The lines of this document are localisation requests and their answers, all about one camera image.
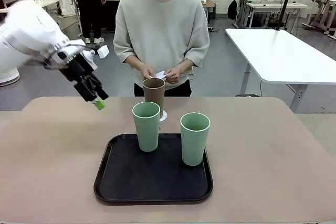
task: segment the white doily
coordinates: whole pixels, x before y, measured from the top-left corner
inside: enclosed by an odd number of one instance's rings
[[[162,113],[162,117],[160,118],[160,122],[164,121],[167,118],[167,112],[164,110]]]

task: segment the black pants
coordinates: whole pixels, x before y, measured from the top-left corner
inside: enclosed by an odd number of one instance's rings
[[[190,95],[191,88],[189,80],[176,88],[168,89],[164,92],[165,97],[190,97]],[[139,87],[136,84],[134,84],[134,96],[144,97],[143,88]]]
[[[82,24],[84,38],[90,38],[91,25],[93,35],[96,39],[100,38],[100,0],[77,0],[80,11],[80,22]]]

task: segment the brown cup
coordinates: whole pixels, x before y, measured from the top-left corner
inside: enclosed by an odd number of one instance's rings
[[[163,100],[165,81],[159,78],[151,78],[143,81],[143,91],[146,102],[155,102],[160,107],[160,118],[163,114]]]

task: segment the green cup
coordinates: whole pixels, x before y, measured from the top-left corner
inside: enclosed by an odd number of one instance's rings
[[[199,165],[203,159],[210,119],[200,113],[188,113],[181,118],[182,160],[190,166]]]
[[[139,147],[144,152],[152,152],[159,143],[160,107],[154,102],[140,102],[132,112]]]

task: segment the gray sweatshirt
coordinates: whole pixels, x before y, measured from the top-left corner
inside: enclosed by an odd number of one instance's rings
[[[121,62],[135,55],[155,73],[175,67],[183,59],[200,67],[209,48],[207,19],[200,0],[121,0],[115,21],[114,50]],[[192,71],[184,73],[183,84]],[[142,76],[132,68],[134,82]]]

